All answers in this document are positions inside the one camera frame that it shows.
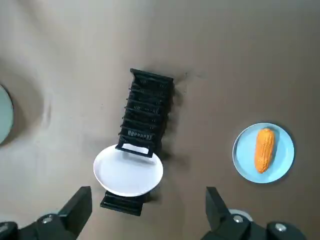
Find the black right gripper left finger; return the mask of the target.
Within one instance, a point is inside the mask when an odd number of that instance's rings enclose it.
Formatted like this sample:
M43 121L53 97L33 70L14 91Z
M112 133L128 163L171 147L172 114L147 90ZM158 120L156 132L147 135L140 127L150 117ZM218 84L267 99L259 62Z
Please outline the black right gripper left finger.
M92 190L82 186L57 213L39 217L18 228L14 221L0 223L2 240L76 240L92 214Z

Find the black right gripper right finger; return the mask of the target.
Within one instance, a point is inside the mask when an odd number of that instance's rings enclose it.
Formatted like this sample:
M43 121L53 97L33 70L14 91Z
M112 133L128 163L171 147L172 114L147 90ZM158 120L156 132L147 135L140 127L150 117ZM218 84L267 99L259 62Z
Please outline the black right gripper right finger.
M230 213L218 190L208 186L205 192L205 213L210 231L202 240L305 240L307 237L294 225L271 221L262 227L239 213Z

